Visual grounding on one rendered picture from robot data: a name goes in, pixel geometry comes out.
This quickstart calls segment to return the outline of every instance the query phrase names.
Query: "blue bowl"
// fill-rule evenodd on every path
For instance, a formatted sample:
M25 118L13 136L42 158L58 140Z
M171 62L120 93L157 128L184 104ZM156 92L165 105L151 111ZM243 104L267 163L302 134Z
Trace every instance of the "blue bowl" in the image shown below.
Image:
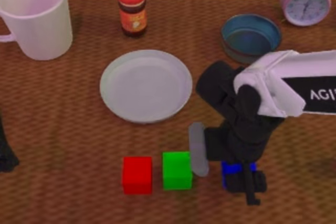
M221 30L225 52L241 63L253 63L274 51L281 42L281 32L270 19L256 14L230 18Z

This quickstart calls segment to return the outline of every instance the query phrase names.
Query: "white mug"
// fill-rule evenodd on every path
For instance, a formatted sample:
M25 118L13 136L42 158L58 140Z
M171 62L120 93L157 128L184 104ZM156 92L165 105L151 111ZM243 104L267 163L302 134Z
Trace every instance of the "white mug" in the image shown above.
M0 17L11 32L0 42L16 41L34 60L55 59L72 44L68 0L0 0Z

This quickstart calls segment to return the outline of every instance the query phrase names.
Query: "wooden table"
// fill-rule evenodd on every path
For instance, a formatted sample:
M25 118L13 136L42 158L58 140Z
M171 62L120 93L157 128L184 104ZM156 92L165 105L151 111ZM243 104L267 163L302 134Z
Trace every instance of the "wooden table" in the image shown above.
M112 114L99 94L105 67L137 49L158 49L180 58L194 83L223 59L224 21L241 13L265 15L280 25L279 50L334 49L335 6L308 28L283 19L278 0L149 0L149 28L141 39L123 36L116 0L70 0L74 44L47 62L25 57L16 43L0 45L0 105L9 142L21 161L0 174L1 224L320 224L336 220L336 118L290 118L273 134L258 162L268 191L259 207L222 189L220 164L188 191L163 191L161 155L186 151L187 127L217 126L222 118L193 92L176 116L134 125ZM0 23L0 34L7 33ZM120 185L122 157L153 157L153 195L126 196Z

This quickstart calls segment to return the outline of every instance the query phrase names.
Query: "bottle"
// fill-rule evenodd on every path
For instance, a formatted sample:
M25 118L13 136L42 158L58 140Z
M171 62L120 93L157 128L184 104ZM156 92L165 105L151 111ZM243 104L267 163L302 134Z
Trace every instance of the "bottle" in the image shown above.
M143 35L147 28L146 0L118 0L121 27L130 37Z

